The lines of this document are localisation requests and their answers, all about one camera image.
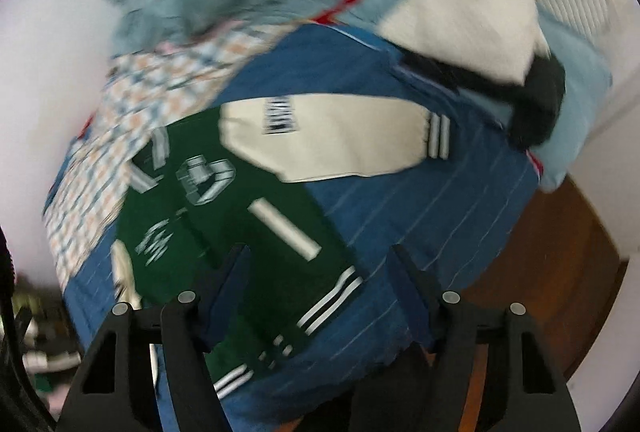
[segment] wooden floor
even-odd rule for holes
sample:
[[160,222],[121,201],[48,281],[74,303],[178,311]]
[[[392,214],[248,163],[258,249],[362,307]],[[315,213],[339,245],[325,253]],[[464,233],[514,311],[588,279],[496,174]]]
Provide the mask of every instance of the wooden floor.
[[[567,180],[553,194],[534,196],[504,252],[463,296],[485,307],[523,303],[568,378],[600,331],[623,271],[591,207]],[[485,362],[486,348],[478,348],[460,432],[475,429]]]

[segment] black cable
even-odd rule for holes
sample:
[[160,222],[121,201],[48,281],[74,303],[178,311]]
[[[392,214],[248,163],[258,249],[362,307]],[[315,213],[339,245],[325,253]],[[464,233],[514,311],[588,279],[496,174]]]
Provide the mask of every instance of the black cable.
[[18,333],[15,328],[14,307],[11,298],[15,290],[15,272],[14,263],[11,260],[11,254],[6,247],[6,239],[0,227],[0,313],[2,316],[2,324],[4,325],[4,338],[8,344],[9,354],[14,367],[14,373],[22,390],[26,393],[29,402],[33,406],[38,416],[52,430],[56,428],[56,420],[49,413],[42,400],[36,394],[33,385],[24,370],[22,363],[22,354],[20,353],[20,343],[18,341]]

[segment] silver screw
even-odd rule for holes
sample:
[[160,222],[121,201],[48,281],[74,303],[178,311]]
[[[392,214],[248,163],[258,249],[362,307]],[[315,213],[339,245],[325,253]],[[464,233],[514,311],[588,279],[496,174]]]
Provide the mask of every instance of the silver screw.
[[188,304],[196,300],[196,294],[193,291],[183,291],[178,295],[178,302],[181,304]]
[[511,312],[514,315],[524,315],[527,312],[527,308],[524,307],[520,302],[514,302],[510,306]]
[[445,291],[442,294],[442,299],[447,304],[457,304],[460,302],[460,295],[458,295],[455,291]]
[[111,312],[116,316],[119,317],[120,315],[124,315],[127,311],[129,311],[129,306],[124,303],[124,302],[118,302],[113,309],[111,309]]

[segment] black fabric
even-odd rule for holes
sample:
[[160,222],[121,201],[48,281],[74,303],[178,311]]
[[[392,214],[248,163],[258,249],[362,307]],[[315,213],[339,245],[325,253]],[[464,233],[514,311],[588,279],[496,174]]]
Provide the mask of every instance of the black fabric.
[[422,348],[414,343],[394,363],[305,416],[296,432],[415,432],[429,372]]
[[564,68],[553,54],[535,56],[524,85],[518,85],[498,84],[468,69],[400,50],[402,64],[425,78],[454,91],[464,88],[511,104],[513,117],[507,129],[516,149],[524,151],[550,138],[564,98]]

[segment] black cloth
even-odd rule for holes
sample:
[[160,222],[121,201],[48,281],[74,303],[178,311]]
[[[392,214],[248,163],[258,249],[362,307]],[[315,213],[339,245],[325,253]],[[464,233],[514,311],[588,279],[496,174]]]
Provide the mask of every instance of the black cloth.
[[535,56],[524,85],[498,84],[478,73],[400,48],[401,63],[411,71],[449,89],[482,93],[513,106],[507,128],[510,144],[524,151],[547,141],[553,132],[564,98],[564,68],[551,54]]
[[414,343],[391,365],[305,416],[296,432],[415,432],[429,373],[424,352]]

